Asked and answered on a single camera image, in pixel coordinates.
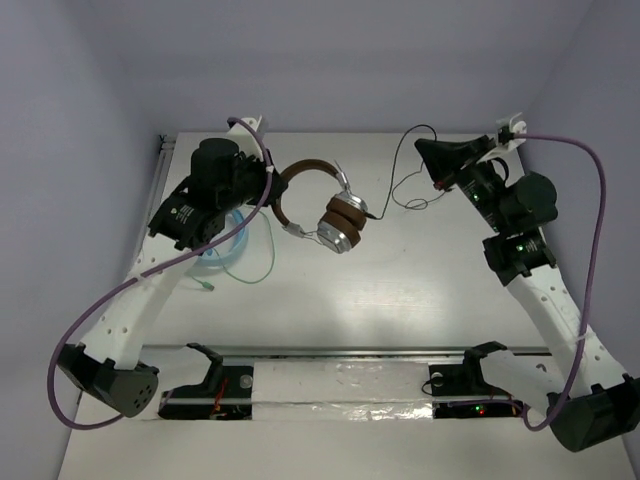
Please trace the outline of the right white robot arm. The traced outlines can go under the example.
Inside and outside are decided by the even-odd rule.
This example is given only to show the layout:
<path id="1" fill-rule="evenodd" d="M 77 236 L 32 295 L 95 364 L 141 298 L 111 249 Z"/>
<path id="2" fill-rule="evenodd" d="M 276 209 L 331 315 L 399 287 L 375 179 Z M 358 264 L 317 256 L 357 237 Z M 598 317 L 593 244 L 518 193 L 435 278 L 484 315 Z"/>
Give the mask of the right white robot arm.
<path id="1" fill-rule="evenodd" d="M 429 383 L 434 396 L 515 399 L 525 411 L 544 415 L 539 429 L 550 428 L 564 448 L 579 452 L 638 426 L 639 381 L 590 327 L 590 305 L 576 305 L 544 238 L 542 226 L 558 216 L 553 183 L 536 172 L 508 183 L 494 168 L 525 138 L 419 139 L 415 148 L 435 188 L 457 187 L 493 230 L 483 242 L 486 262 L 528 314 L 561 374 L 487 342 L 466 350 L 461 364 Z"/>

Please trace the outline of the brown silver headphones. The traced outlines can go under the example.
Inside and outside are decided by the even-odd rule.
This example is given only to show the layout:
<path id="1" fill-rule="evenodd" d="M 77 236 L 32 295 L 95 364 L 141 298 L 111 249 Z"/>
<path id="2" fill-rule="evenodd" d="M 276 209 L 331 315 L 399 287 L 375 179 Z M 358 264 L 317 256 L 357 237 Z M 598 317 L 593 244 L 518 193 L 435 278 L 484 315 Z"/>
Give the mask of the brown silver headphones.
<path id="1" fill-rule="evenodd" d="M 315 234 L 317 240 L 334 253 L 343 254 L 351 251 L 361 241 L 361 232 L 369 218 L 366 202 L 352 192 L 350 182 L 340 166 L 332 165 L 325 160 L 299 160 L 285 168 L 280 176 L 289 183 L 294 177 L 308 171 L 323 172 L 334 178 L 341 187 L 341 190 L 328 201 L 315 232 L 307 232 L 299 224 L 291 222 L 282 210 L 280 199 L 271 206 L 273 214 L 290 235 L 310 239 Z"/>

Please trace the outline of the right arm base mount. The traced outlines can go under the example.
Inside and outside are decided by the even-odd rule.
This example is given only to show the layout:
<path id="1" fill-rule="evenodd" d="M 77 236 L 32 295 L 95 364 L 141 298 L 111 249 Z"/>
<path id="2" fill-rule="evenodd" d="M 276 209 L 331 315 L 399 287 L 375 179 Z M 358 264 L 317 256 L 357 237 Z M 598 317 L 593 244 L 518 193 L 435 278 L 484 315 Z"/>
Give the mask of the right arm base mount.
<path id="1" fill-rule="evenodd" d="M 480 361 L 490 353 L 506 351 L 498 342 L 467 349 L 458 364 L 429 367 L 421 391 L 435 403 L 436 419 L 519 418 L 523 404 L 504 390 L 485 382 Z"/>

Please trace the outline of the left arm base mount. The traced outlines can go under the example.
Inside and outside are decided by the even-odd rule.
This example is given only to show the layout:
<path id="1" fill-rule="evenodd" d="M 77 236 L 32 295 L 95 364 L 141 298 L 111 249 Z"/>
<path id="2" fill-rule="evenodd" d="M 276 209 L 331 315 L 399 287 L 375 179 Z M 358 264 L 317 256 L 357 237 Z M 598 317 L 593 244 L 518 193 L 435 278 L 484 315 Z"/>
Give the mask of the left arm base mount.
<path id="1" fill-rule="evenodd" d="M 188 343 L 187 347 L 208 359 L 208 370 L 200 383 L 163 393 L 159 417 L 163 420 L 251 420 L 254 366 L 226 365 L 222 355 L 198 343 Z"/>

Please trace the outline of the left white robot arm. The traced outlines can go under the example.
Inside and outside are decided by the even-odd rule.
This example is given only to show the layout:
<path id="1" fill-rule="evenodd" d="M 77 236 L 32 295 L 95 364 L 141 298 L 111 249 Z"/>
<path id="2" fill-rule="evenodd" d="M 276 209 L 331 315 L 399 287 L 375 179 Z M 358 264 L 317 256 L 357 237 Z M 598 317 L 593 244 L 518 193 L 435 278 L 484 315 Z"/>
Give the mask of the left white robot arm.
<path id="1" fill-rule="evenodd" d="M 203 140 L 190 171 L 164 198 L 128 278 L 91 305 L 62 335 L 47 371 L 51 409 L 66 426 L 82 424 L 62 413 L 55 373 L 116 411 L 116 419 L 142 413 L 159 387 L 160 371 L 140 360 L 151 326 L 185 273 L 207 250 L 229 238 L 229 211 L 265 206 L 275 192 L 276 170 L 259 137 Z"/>

